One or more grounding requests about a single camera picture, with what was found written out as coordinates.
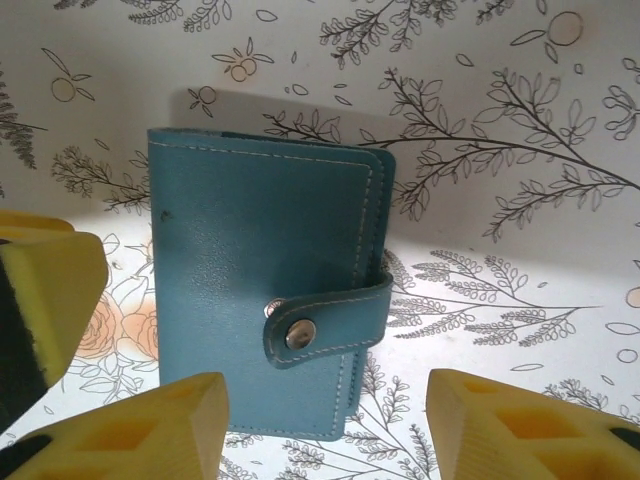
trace yellow foam block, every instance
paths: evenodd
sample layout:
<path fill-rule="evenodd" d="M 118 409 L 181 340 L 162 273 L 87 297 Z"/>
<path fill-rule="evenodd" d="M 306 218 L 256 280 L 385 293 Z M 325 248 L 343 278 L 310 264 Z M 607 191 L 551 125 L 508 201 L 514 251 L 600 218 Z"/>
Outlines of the yellow foam block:
<path fill-rule="evenodd" d="M 35 215 L 33 213 L 16 210 L 0 210 L 0 225 L 3 227 L 13 226 L 40 228 L 67 232 L 73 232 L 74 230 L 73 226 L 69 222 L 60 218 L 43 217 L 42 215 Z"/>
<path fill-rule="evenodd" d="M 640 479 L 618 417 L 456 370 L 432 370 L 427 419 L 442 480 Z"/>
<path fill-rule="evenodd" d="M 51 386 L 64 375 L 106 285 L 100 238 L 67 222 L 0 211 L 0 262 Z"/>
<path fill-rule="evenodd" d="M 30 433 L 7 480 L 216 480 L 228 423 L 224 377 L 196 375 Z"/>

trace fruit drawing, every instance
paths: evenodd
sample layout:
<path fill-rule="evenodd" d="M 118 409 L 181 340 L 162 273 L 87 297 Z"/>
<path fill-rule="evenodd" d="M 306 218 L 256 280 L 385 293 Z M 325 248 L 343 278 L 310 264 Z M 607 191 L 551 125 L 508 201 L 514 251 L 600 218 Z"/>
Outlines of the fruit drawing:
<path fill-rule="evenodd" d="M 51 82 L 51 94 L 53 95 L 53 98 L 59 102 L 67 103 L 76 98 L 77 95 L 81 95 L 84 98 L 95 102 L 96 99 L 93 95 L 87 92 L 84 88 L 77 86 L 77 83 L 91 78 L 91 75 L 86 73 L 76 73 L 75 75 L 72 75 L 64 62 L 60 60 L 60 57 L 47 48 L 43 48 L 42 51 L 64 74 L 63 76 L 55 78 Z"/>
<path fill-rule="evenodd" d="M 253 49 L 253 40 L 249 37 L 247 48 L 243 54 L 238 48 L 233 49 L 233 55 L 219 53 L 211 55 L 211 57 L 222 63 L 226 63 L 227 67 L 224 73 L 231 75 L 235 82 L 244 82 L 258 71 L 258 63 L 275 63 L 273 58 L 262 53 L 255 53 Z"/>
<path fill-rule="evenodd" d="M 218 99 L 218 94 L 216 93 L 216 91 L 209 86 L 204 86 L 197 92 L 195 90 L 192 90 L 191 88 L 187 90 L 189 91 L 189 95 L 194 98 L 194 101 L 189 106 L 189 110 L 193 110 L 198 105 L 200 105 L 202 111 L 208 117 L 213 118 L 213 113 L 211 112 L 209 105 L 211 105 Z"/>
<path fill-rule="evenodd" d="M 583 31 L 584 21 L 582 17 L 576 12 L 564 11 L 553 17 L 546 29 L 529 30 L 512 40 L 510 45 L 517 47 L 546 37 L 544 51 L 553 63 L 558 63 L 557 47 L 573 45 L 580 40 Z"/>

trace wallet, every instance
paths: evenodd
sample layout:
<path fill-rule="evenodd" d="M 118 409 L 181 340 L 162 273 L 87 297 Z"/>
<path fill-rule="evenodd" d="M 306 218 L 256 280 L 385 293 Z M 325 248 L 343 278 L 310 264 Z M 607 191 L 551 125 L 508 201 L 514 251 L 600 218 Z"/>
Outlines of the wallet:
<path fill-rule="evenodd" d="M 230 431 L 337 440 L 384 337 L 394 157 L 196 129 L 148 139 L 160 384 L 221 372 Z"/>

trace floral wallpaper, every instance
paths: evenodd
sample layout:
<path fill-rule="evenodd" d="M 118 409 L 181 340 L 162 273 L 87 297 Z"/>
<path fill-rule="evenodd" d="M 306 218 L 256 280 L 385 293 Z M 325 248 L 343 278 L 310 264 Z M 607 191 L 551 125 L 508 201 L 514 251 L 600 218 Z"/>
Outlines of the floral wallpaper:
<path fill-rule="evenodd" d="M 0 204 L 96 233 L 110 275 L 69 372 L 0 445 L 157 385 L 156 126 L 398 161 L 357 415 L 331 443 L 230 432 L 220 478 L 440 478 L 432 368 L 640 424 L 638 22 L 631 1 L 2 2 Z"/>

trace snap button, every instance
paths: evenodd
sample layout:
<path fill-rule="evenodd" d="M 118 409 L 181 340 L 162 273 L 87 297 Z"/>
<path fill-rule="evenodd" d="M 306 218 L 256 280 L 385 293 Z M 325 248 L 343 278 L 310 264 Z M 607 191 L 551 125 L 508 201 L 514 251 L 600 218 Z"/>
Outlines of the snap button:
<path fill-rule="evenodd" d="M 273 311 L 285 302 L 284 298 L 274 298 L 264 307 L 264 316 L 269 318 Z"/>
<path fill-rule="evenodd" d="M 316 337 L 315 324 L 306 318 L 298 320 L 289 327 L 285 341 L 291 350 L 301 350 Z"/>

